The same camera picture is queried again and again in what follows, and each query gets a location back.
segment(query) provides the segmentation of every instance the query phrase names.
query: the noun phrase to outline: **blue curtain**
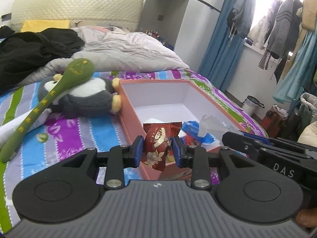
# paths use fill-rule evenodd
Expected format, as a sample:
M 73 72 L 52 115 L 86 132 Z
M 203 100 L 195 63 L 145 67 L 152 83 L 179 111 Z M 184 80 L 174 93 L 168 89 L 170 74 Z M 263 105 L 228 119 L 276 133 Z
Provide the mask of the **blue curtain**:
M 233 5 L 233 0 L 224 0 L 218 22 L 198 70 L 199 74 L 221 91 L 225 91 L 232 80 L 245 42 L 239 35 L 234 35 L 229 46 L 230 29 L 227 18 Z

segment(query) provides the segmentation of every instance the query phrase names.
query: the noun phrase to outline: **stuffed penguin toy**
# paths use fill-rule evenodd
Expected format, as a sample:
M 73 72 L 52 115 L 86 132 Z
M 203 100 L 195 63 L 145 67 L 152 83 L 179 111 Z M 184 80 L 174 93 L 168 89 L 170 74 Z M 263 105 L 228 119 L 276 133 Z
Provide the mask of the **stuffed penguin toy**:
M 41 101 L 61 79 L 61 74 L 41 81 L 37 97 Z M 112 81 L 102 78 L 90 80 L 63 92 L 49 106 L 55 113 L 63 113 L 66 119 L 78 116 L 98 117 L 117 113 L 121 109 L 121 98 L 117 94 L 119 78 Z

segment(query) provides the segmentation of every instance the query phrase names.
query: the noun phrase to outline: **metal screw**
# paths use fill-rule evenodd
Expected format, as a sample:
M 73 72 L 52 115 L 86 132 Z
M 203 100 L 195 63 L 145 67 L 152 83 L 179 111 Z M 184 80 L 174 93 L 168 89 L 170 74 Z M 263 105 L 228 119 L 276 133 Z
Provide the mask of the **metal screw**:
M 107 181 L 106 184 L 108 187 L 117 188 L 117 187 L 121 186 L 122 182 L 120 180 L 117 180 L 117 179 L 111 179 L 111 180 Z
M 194 185 L 196 187 L 199 187 L 199 188 L 205 188 L 205 187 L 209 186 L 209 182 L 207 180 L 204 180 L 204 179 L 199 179 L 199 180 L 194 181 Z

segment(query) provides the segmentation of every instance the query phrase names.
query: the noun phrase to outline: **black clothing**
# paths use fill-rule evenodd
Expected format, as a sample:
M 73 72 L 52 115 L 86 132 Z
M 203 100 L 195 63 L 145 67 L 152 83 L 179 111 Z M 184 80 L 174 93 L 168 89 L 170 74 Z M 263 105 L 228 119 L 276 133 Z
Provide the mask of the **black clothing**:
M 72 29 L 22 32 L 0 43 L 0 95 L 56 58 L 70 58 L 84 41 Z
M 0 39 L 7 38 L 14 34 L 14 31 L 8 26 L 2 26 L 0 28 Z
M 269 28 L 268 28 L 268 31 L 265 35 L 265 40 L 264 40 L 264 43 L 266 43 L 268 37 L 270 36 L 272 30 L 273 30 L 273 27 L 274 27 L 274 24 L 275 24 L 275 18 L 276 18 L 276 15 L 277 15 L 277 12 L 278 12 L 278 9 L 280 8 L 282 4 L 282 1 L 281 0 L 274 0 L 273 3 L 272 3 L 272 8 L 274 8 L 274 11 L 273 11 L 273 14 L 270 16 L 269 18 Z
M 299 25 L 302 22 L 302 18 L 297 16 L 296 13 L 297 13 L 298 9 L 301 7 L 303 7 L 302 2 L 299 0 L 294 0 L 292 21 L 291 21 L 291 24 L 289 26 L 288 35 L 287 35 L 287 39 L 285 42 L 285 48 L 284 48 L 285 50 L 283 53 L 283 58 L 274 71 L 276 83 L 278 83 L 278 81 L 282 75 L 282 72 L 284 70 L 284 67 L 285 67 L 285 64 L 286 64 L 286 61 L 288 58 L 288 53 L 294 52 L 294 49 L 295 49 L 295 46 L 297 43 L 297 39 L 299 36 Z

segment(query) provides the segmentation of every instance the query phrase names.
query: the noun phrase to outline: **wall outlet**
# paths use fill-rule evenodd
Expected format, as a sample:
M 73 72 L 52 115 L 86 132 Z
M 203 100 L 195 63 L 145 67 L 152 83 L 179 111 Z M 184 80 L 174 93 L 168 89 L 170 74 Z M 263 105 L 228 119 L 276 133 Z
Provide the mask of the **wall outlet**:
M 159 15 L 158 16 L 158 21 L 163 21 L 164 20 L 164 16 L 163 15 Z
M 1 21 L 11 20 L 11 13 L 4 14 L 1 16 Z

